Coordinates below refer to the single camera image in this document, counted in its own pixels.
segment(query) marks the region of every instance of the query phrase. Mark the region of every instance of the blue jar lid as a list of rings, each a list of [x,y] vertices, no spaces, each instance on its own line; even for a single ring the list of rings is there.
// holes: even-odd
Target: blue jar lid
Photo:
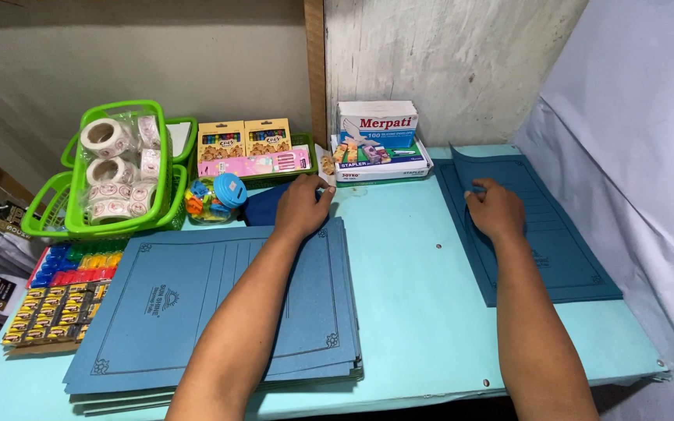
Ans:
[[[213,188],[217,199],[230,209],[243,205],[248,197],[246,186],[243,185],[241,179],[229,172],[215,177]]]

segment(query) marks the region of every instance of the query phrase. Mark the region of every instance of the white plastic sheet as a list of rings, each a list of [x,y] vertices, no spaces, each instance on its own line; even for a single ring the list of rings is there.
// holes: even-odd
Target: white plastic sheet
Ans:
[[[672,369],[604,419],[674,419],[674,1],[592,0],[513,142]]]

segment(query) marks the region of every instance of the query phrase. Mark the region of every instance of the plastic jar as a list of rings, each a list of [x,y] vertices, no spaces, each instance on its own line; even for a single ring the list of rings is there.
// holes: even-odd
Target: plastic jar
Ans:
[[[236,175],[200,177],[186,189],[183,201],[189,217],[204,224],[224,223],[236,215],[236,209],[248,197],[246,187]]]

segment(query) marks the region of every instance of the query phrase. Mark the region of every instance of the light blue tabletop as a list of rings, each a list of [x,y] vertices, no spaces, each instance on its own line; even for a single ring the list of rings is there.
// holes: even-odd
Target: light blue tabletop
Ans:
[[[511,145],[459,150],[473,156],[518,154]],[[431,148],[431,156],[447,158],[449,151]],[[248,418],[387,410],[504,394],[496,310],[482,300],[435,177],[345,187],[334,202],[333,214],[344,218],[348,235],[365,379],[258,393],[249,402]],[[592,386],[664,371],[623,301],[556,309]],[[5,358],[0,346],[0,420],[84,419],[73,413],[61,383],[72,356]],[[162,419],[165,410],[91,418]]]

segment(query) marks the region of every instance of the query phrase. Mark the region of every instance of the tape roll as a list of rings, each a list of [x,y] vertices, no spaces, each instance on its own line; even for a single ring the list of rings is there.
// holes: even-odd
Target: tape roll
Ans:
[[[97,119],[80,133],[82,148],[101,158],[113,158],[135,148],[131,130],[114,119]]]
[[[90,206],[90,225],[117,223],[131,218],[128,200],[111,198],[95,202]]]
[[[132,189],[132,197],[129,199],[129,212],[134,216],[142,216],[152,208],[155,203],[155,190],[157,183],[140,183]]]
[[[157,180],[160,174],[160,151],[142,149],[142,160],[139,163],[139,179]]]
[[[137,166],[122,158],[95,159],[88,166],[88,183],[93,186],[103,182],[131,184],[136,178]]]
[[[142,147],[160,150],[160,131],[154,115],[143,115],[137,119],[139,137],[142,138]]]
[[[132,187],[130,187],[128,184],[104,181],[100,184],[95,184],[94,186],[90,187],[88,203],[92,205],[95,202],[100,202],[110,198],[129,200],[131,196]]]

